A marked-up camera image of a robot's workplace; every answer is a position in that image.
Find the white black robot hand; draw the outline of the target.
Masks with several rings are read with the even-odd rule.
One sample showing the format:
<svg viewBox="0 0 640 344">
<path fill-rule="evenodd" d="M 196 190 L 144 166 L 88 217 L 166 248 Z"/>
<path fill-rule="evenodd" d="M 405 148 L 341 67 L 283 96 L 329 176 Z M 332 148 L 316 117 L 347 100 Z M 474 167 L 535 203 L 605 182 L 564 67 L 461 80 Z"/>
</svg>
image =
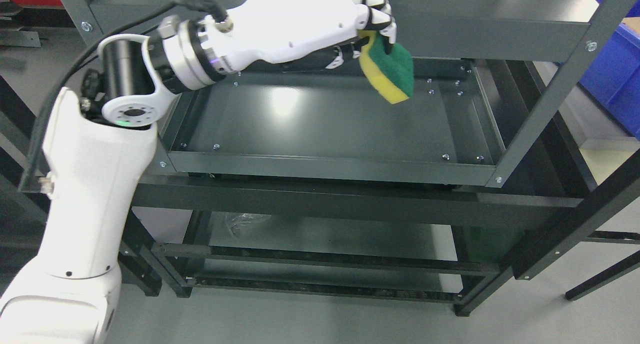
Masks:
<svg viewBox="0 0 640 344">
<path fill-rule="evenodd" d="M 379 32 L 389 52 L 397 23 L 388 0 L 245 0 L 227 11 L 233 27 L 221 32 L 213 19 L 206 33 L 226 72 L 255 61 L 281 64 L 347 43 L 359 31 Z"/>
</svg>

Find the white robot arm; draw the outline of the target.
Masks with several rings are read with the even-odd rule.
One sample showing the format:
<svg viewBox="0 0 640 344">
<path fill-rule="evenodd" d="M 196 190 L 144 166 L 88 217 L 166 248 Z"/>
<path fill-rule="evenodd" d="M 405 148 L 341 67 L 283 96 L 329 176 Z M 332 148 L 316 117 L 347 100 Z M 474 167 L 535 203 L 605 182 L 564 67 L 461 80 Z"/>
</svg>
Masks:
<svg viewBox="0 0 640 344">
<path fill-rule="evenodd" d="M 153 66 L 151 49 L 161 50 L 188 90 L 214 84 L 221 75 L 250 63 L 231 53 L 233 21 L 209 14 L 199 22 L 167 18 L 151 37 L 119 29 L 99 41 L 139 44 L 153 92 L 112 96 L 101 110 L 107 124 L 82 116 L 79 96 L 62 87 L 40 137 L 49 166 L 50 208 L 37 255 L 1 297 L 3 344 L 102 344 L 121 294 L 118 253 L 131 201 L 156 150 L 157 120 L 175 98 Z"/>
</svg>

